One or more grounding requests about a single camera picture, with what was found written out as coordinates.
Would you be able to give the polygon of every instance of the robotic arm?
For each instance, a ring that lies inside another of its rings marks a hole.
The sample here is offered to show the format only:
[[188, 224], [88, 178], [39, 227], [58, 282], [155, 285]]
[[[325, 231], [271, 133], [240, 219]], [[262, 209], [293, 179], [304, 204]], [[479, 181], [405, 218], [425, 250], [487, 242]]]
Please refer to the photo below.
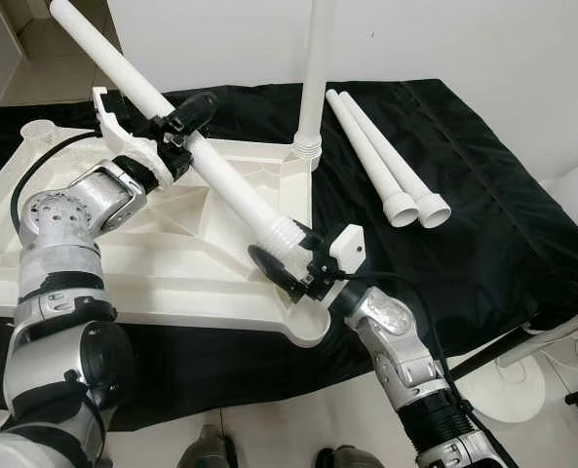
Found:
[[[412, 312], [378, 288], [350, 279], [366, 258], [362, 227], [326, 238], [276, 214], [198, 129], [216, 99], [200, 94], [174, 109], [67, 0], [53, 16], [149, 119], [143, 137], [127, 134], [94, 99], [102, 134], [117, 155], [61, 190], [32, 195], [21, 210], [19, 305], [4, 375], [9, 420], [0, 430], [0, 467], [91, 468], [114, 410], [135, 386], [133, 350], [114, 323], [95, 238], [117, 228], [194, 166], [254, 230], [249, 253], [293, 302], [317, 300], [345, 317], [414, 444], [420, 468], [506, 467], [474, 429], [416, 331]], [[305, 268], [282, 258], [310, 251]]]

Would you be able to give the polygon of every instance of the white plastic base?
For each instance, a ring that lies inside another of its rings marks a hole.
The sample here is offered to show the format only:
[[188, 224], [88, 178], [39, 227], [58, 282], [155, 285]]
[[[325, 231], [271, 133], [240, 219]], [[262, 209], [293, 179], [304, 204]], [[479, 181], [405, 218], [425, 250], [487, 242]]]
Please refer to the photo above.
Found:
[[500, 422], [528, 421], [546, 400], [544, 374], [532, 356], [504, 369], [490, 362], [455, 383], [478, 412]]
[[[59, 141], [83, 133], [58, 129]], [[311, 224], [310, 167], [290, 145], [210, 140], [271, 207]], [[9, 215], [12, 187], [38, 157], [24, 142], [0, 172], [0, 316], [13, 316], [20, 244]], [[64, 149], [28, 183], [29, 194], [64, 187], [113, 154], [102, 140]], [[325, 336], [329, 314], [319, 303], [293, 305], [258, 271], [250, 229], [190, 170], [174, 186], [148, 196], [147, 206], [117, 231], [97, 239], [107, 292], [118, 321], [136, 324], [281, 332], [299, 346]]]

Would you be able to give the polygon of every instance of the floor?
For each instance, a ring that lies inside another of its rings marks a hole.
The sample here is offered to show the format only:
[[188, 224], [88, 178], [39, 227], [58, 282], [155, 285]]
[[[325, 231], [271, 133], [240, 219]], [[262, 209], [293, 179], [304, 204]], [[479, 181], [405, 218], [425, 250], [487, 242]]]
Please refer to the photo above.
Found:
[[[75, 4], [121, 49], [103, 1]], [[52, 20], [32, 21], [19, 39], [28, 60], [19, 67], [3, 105], [75, 102], [90, 98], [92, 86], [113, 87]], [[539, 415], [516, 425], [486, 421], [520, 468], [578, 467], [578, 410], [563, 403], [566, 393], [578, 389], [573, 346], [571, 340], [552, 345], [552, 361], [537, 356], [547, 381]], [[241, 468], [310, 468], [319, 449], [342, 444], [374, 453], [388, 468], [414, 466], [414, 451], [372, 373], [290, 400], [216, 409], [132, 433], [112, 433], [108, 453], [117, 467], [174, 467], [205, 423], [233, 437]]]
[[[121, 51], [105, 0], [76, 0], [76, 7]], [[113, 83], [54, 19], [34, 19], [19, 34], [26, 59], [18, 67], [1, 105], [88, 100], [93, 86]]]

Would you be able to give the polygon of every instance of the black cloth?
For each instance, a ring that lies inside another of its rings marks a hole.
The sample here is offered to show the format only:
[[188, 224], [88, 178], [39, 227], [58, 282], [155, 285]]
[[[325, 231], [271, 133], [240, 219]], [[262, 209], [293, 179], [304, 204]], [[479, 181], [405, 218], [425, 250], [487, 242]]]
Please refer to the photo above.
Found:
[[[472, 109], [439, 80], [331, 86], [352, 93], [425, 182], [443, 195], [452, 216], [436, 229], [418, 223], [392, 228], [326, 105], [324, 154], [312, 174], [314, 228], [325, 233], [338, 223], [362, 225], [368, 254], [363, 270], [394, 271], [418, 285], [447, 355], [468, 352], [529, 320], [542, 329], [578, 314], [578, 227]], [[300, 86], [212, 90], [219, 110], [210, 137], [292, 141]], [[190, 94], [172, 93], [168, 99], [179, 103]], [[92, 127], [95, 119], [90, 103], [1, 108], [0, 168], [19, 144], [21, 125], [36, 118], [82, 128]], [[142, 123], [132, 109], [129, 128]], [[414, 308], [425, 335], [415, 297], [394, 285], [380, 286]], [[0, 353], [10, 332], [4, 322]], [[115, 429], [283, 399], [370, 369], [365, 349], [337, 317], [312, 349], [297, 348], [270, 332], [124, 329], [136, 353], [140, 383], [135, 400], [118, 411]]]

